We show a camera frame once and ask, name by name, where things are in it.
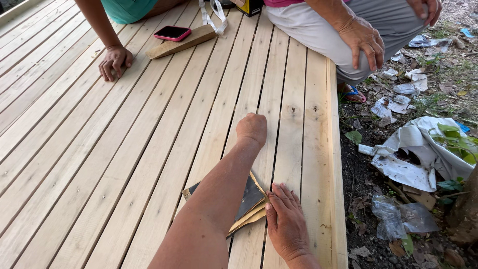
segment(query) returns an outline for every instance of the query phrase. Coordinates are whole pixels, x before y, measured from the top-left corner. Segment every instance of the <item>human arm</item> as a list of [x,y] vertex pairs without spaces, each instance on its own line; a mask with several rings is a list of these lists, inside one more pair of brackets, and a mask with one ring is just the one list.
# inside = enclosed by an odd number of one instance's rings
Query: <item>human arm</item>
[[383,64],[385,46],[379,32],[363,18],[358,17],[342,0],[305,0],[307,4],[324,18],[352,50],[352,65],[359,67],[362,50],[369,62],[370,70],[375,71]]
[[101,1],[75,0],[75,2],[106,47],[105,58],[99,64],[99,71],[104,80],[114,81],[112,69],[115,69],[118,78],[121,78],[121,65],[124,62],[127,67],[131,67],[133,55],[121,44]]
[[263,115],[239,121],[234,147],[203,178],[175,217],[149,269],[227,268],[226,236],[239,210],[250,168],[267,137]]
[[267,234],[290,269],[321,269],[309,249],[309,235],[299,197],[284,183],[267,191]]
[[[442,11],[442,2],[441,0],[407,0],[408,4],[413,8],[417,17],[425,20],[424,25],[430,24],[430,26],[435,25],[438,21],[438,17]],[[425,11],[423,5],[426,4],[428,12]]]

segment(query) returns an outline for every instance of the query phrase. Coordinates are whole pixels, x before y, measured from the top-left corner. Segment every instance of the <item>pink shirt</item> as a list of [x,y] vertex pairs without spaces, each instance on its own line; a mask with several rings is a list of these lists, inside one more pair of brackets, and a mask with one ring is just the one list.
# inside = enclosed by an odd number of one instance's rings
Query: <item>pink shirt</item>
[[264,4],[268,7],[273,8],[283,8],[288,7],[292,4],[298,4],[305,2],[304,0],[264,0]]

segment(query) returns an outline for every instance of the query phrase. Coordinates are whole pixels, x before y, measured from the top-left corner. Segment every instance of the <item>black and yellow box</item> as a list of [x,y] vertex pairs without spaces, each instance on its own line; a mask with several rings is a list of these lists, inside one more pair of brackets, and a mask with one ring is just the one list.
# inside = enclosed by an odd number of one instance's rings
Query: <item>black and yellow box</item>
[[264,4],[263,0],[235,0],[233,2],[237,5],[237,9],[248,17],[259,14]]

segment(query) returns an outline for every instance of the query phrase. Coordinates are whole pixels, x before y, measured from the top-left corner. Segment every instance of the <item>teal shirt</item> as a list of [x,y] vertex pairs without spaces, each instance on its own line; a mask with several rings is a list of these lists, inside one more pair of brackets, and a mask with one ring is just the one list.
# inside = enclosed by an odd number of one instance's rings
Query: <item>teal shirt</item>
[[158,0],[101,0],[106,14],[118,24],[140,20]]

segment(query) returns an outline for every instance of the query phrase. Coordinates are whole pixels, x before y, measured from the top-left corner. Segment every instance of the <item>white measuring tape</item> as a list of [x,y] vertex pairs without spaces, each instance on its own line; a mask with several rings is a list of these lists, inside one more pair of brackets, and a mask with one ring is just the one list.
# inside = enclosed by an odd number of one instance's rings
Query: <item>white measuring tape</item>
[[211,17],[206,11],[206,5],[204,4],[204,0],[199,0],[199,7],[201,8],[201,13],[203,16],[203,25],[210,24],[212,28],[214,29],[214,31],[216,32],[216,34],[222,34],[224,33],[224,30],[228,26],[228,22],[226,21],[226,16],[224,15],[224,12],[222,11],[221,3],[219,3],[218,0],[211,0],[210,3],[211,3],[212,10],[216,14],[216,16],[221,19],[222,24],[219,28],[215,27],[214,23],[211,20]]

